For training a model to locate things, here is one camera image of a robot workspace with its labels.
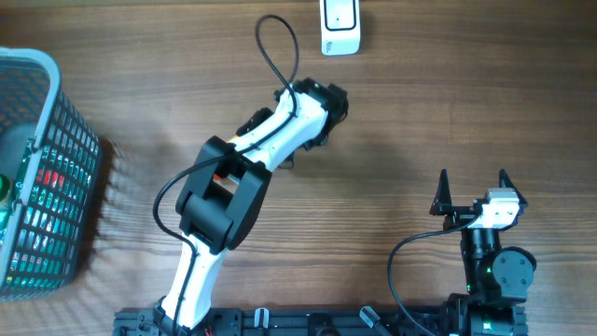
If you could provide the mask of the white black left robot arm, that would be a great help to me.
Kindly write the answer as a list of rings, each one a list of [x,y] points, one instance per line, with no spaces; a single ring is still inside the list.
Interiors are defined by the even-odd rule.
[[[348,114],[347,91],[311,78],[274,98],[275,109],[256,111],[229,141],[210,138],[179,176],[185,182],[175,204],[181,258],[153,312],[165,335],[189,335],[208,315],[223,260],[257,222],[272,173],[297,149],[324,145]]]

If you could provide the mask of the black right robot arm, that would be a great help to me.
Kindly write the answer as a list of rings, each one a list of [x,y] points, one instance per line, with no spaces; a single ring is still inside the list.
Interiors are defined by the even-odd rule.
[[[443,216],[444,231],[461,233],[466,294],[452,293],[440,308],[441,335],[524,336],[529,333],[523,304],[533,283],[536,258],[500,243],[500,233],[518,224],[528,206],[505,170],[498,186],[469,206],[451,200],[446,170],[440,172],[432,216]]]

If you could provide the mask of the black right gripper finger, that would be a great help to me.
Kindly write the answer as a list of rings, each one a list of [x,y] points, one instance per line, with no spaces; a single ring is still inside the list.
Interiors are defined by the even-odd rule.
[[[509,178],[509,175],[507,174],[507,171],[505,169],[501,169],[499,171],[498,184],[501,188],[513,189],[516,192],[518,199],[519,199],[520,208],[526,208],[528,206],[528,202],[522,196],[522,194],[519,192],[519,190],[515,187],[514,183]]]
[[[440,172],[437,191],[432,201],[429,214],[431,216],[446,216],[452,213],[451,191],[448,172],[442,169]]]

